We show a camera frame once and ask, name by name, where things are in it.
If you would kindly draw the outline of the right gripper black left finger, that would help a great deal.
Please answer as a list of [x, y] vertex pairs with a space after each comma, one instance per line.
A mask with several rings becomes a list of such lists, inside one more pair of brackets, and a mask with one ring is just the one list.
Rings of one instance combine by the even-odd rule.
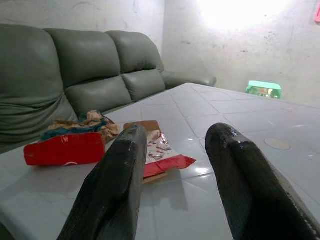
[[147, 157], [147, 130], [123, 130], [85, 178], [60, 240], [133, 240]]

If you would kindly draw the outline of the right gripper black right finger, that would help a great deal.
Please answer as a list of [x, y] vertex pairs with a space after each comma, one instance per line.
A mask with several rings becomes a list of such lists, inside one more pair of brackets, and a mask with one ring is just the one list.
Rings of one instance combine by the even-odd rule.
[[235, 240], [319, 239], [318, 221], [253, 141], [216, 123], [205, 150]]

